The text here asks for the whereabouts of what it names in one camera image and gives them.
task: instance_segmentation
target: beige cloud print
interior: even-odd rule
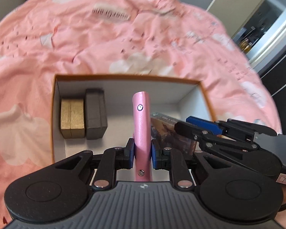
[[[23,113],[18,105],[0,113],[0,153],[10,165],[28,158],[40,167],[52,164],[48,122]]]
[[[160,58],[152,59],[142,53],[134,53],[126,60],[121,59],[113,62],[109,67],[110,73],[128,73],[141,75],[157,75],[174,77],[175,72],[172,66]]]

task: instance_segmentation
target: pink blanket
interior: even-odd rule
[[[0,23],[0,228],[8,184],[52,163],[55,73],[199,80],[218,120],[281,130],[258,75],[206,11],[178,0],[29,0]]]

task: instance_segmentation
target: gray box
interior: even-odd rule
[[[107,129],[104,91],[87,89],[85,97],[86,139],[100,139]]]

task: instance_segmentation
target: small box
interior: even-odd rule
[[[101,139],[108,125],[103,90],[86,90],[85,112],[86,139]]]
[[[80,139],[85,137],[84,100],[62,99],[60,130],[65,139]]]

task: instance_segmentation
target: door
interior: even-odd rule
[[[264,0],[213,0],[208,11],[222,21],[233,37],[246,24]]]

